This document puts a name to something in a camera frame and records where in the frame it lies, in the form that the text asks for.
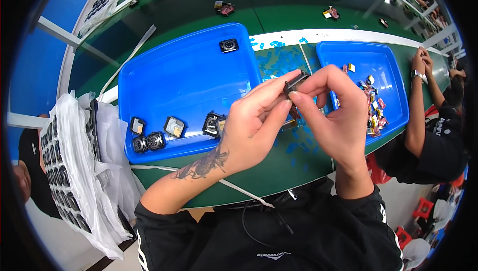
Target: finger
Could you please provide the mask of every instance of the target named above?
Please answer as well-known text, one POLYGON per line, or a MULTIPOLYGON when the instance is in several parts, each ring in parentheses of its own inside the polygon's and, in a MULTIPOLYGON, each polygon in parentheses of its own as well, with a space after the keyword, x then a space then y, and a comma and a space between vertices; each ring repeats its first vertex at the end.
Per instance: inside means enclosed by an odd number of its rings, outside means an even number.
POLYGON ((315 102, 317 104, 318 108, 322 108, 326 105, 327 102, 327 96, 329 94, 330 90, 325 91, 317 96, 317 101, 315 102))
POLYGON ((421 60, 423 60, 427 65, 430 65, 431 63, 433 63, 432 59, 427 55, 422 56, 421 60))
POLYGON ((311 129, 316 132, 326 131, 327 127, 324 127, 328 123, 327 118, 320 112, 314 100, 307 94, 301 92, 290 92, 289 97, 299 109, 303 118, 311 129))
POLYGON ((426 56, 430 57, 430 54, 428 53, 428 50, 425 49, 424 47, 418 47, 426 56))
POLYGON ((297 89, 301 93, 317 95, 333 90, 344 108, 353 107, 366 98, 363 91, 342 70, 335 65, 327 65, 315 72, 297 89))
POLYGON ((258 141, 267 143, 265 147, 269 149, 272 147, 274 139, 284 124, 291 107, 291 100, 284 100, 278 103, 277 106, 271 110, 256 135, 254 135, 254 137, 257 137, 258 141))
POLYGON ((255 108, 257 111, 262 111, 263 108, 269 106, 277 97, 284 91, 285 81, 290 81, 300 74, 300 70, 291 71, 277 79, 274 79, 269 84, 258 88, 252 93, 243 98, 245 108, 255 108))
POLYGON ((275 79, 268 79, 268 80, 262 82, 261 84, 259 84, 259 85, 256 86, 255 88, 251 89, 251 90, 247 93, 247 95, 252 94, 253 92, 255 92, 256 90, 258 90, 258 89, 261 88, 261 87, 264 87, 264 86, 266 86, 266 85, 269 85, 269 84, 270 84, 272 81, 274 81, 274 80, 275 80, 275 79))
MULTIPOLYGON (((300 70, 297 69, 297 70, 294 70, 294 71, 290 71, 290 72, 288 72, 288 73, 285 74, 285 75, 282 75, 281 77, 285 77, 285 80, 283 81, 283 83, 285 84, 285 81, 290 81, 290 80, 292 80, 292 79, 295 78, 298 74, 300 74, 300 70)), ((261 87, 267 86, 267 85, 271 84, 272 82, 275 82, 275 81, 281 79, 281 77, 279 77, 279 78, 274 78, 274 79, 268 79, 268 80, 262 82, 261 84, 259 84, 259 85, 256 86, 255 88, 251 89, 246 96, 251 95, 252 93, 254 93, 255 91, 257 91, 257 90, 260 89, 261 87)))
POLYGON ((416 56, 416 57, 420 57, 420 56, 422 56, 422 55, 423 55, 423 50, 420 49, 420 47, 418 47, 417 52, 415 53, 415 56, 416 56))

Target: black shirt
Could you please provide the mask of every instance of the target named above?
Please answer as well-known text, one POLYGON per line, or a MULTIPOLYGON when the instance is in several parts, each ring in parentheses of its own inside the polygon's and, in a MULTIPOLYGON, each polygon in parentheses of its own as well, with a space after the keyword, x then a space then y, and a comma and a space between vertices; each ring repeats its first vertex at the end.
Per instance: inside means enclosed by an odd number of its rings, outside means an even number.
POLYGON ((38 130, 25 129, 18 144, 18 160, 25 162, 32 179, 31 198, 36 206, 50 217, 61 219, 53 201, 46 174, 40 166, 40 149, 38 147, 38 130))
POLYGON ((425 141, 418 159, 405 147, 401 134, 375 151, 378 165, 400 183, 441 184, 456 180, 466 166, 462 122, 456 109, 444 101, 438 118, 425 125, 425 141))
POLYGON ((320 194, 302 208, 160 215, 136 208, 143 270, 401 270, 402 252, 386 223, 379 188, 345 200, 320 194), (293 234, 279 223, 278 214, 293 234))

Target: tattooed forearm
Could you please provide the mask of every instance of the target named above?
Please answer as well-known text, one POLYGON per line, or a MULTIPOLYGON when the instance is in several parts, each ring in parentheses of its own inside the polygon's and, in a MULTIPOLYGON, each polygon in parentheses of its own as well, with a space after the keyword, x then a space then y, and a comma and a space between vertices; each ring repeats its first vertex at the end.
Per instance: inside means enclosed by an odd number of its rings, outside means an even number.
POLYGON ((229 151, 226 149, 226 151, 221 153, 221 144, 222 140, 219 142, 218 146, 207 155, 188 166, 179 169, 171 176, 171 178, 184 179, 187 176, 190 176, 192 179, 206 178, 206 175, 213 168, 220 168, 225 173, 223 167, 228 159, 229 151))

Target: black cable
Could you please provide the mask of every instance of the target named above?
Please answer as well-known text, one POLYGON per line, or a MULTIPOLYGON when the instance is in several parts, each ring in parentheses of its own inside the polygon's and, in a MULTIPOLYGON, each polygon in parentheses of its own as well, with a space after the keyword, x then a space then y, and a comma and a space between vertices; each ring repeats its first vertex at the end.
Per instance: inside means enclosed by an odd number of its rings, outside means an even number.
POLYGON ((264 30, 264 26, 262 26, 262 23, 260 22, 259 16, 257 15, 256 10, 254 9, 254 6, 252 7, 252 10, 254 11, 254 14, 256 14, 256 18, 257 18, 257 21, 259 21, 259 25, 262 28, 262 32, 266 33, 266 31, 264 30))
POLYGON ((242 209, 242 228, 244 229, 244 231, 246 232, 246 234, 249 236, 249 238, 253 239, 253 240, 256 241, 257 243, 262 244, 262 245, 267 246, 267 247, 270 247, 270 248, 275 248, 275 249, 277 249, 277 250, 281 250, 281 249, 279 249, 279 248, 277 248, 277 247, 274 247, 274 246, 272 246, 272 245, 269 245, 269 244, 266 244, 266 243, 264 243, 264 242, 259 241, 258 239, 254 238, 254 237, 247 231, 246 224, 244 223, 244 215, 246 214, 246 209, 247 209, 247 207, 249 206, 249 204, 250 204, 251 202, 252 202, 252 199, 249 200, 249 201, 246 203, 246 205, 244 206, 244 208, 242 209))
MULTIPOLYGON (((254 238, 254 237, 248 232, 248 230, 247 230, 247 228, 246 228, 246 224, 245 224, 245 222, 244 222, 244 215, 246 214, 246 209, 247 209, 247 207, 249 206, 249 204, 250 204, 252 201, 253 201, 252 199, 249 200, 249 201, 247 202, 247 204, 244 206, 244 208, 242 209, 242 228, 244 229, 244 231, 246 232, 246 234, 249 236, 249 238, 251 238, 252 240, 254 240, 255 242, 257 242, 257 243, 259 243, 259 244, 261 244, 261 245, 264 245, 264 246, 267 246, 267 247, 270 247, 270 248, 274 248, 274 249, 280 250, 281 252, 289 252, 289 253, 291 253, 291 254, 293 253, 294 255, 297 255, 297 256, 299 256, 299 257, 305 259, 306 261, 312 263, 312 265, 321 266, 320 262, 316 261, 314 258, 308 257, 308 256, 306 256, 306 255, 302 255, 302 254, 300 253, 300 251, 297 251, 297 252, 296 252, 296 251, 284 250, 284 249, 278 248, 278 247, 276 247, 276 246, 266 244, 266 243, 264 243, 264 242, 259 241, 259 240, 256 239, 256 238, 254 238)), ((283 219, 282 219, 282 221, 283 221, 284 224, 287 226, 287 228, 288 228, 288 230, 291 232, 291 234, 293 234, 294 232, 293 232, 292 229, 289 227, 289 225, 287 225, 283 219)))

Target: wristwatch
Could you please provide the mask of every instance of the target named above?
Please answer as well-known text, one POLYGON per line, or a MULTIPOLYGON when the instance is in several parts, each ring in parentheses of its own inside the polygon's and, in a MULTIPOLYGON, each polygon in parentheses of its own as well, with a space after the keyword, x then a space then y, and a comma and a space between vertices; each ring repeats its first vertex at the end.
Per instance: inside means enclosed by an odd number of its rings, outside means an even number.
POLYGON ((411 75, 412 79, 415 78, 415 77, 420 77, 421 78, 421 82, 423 82, 423 75, 417 71, 417 70, 413 70, 412 71, 412 75, 411 75))

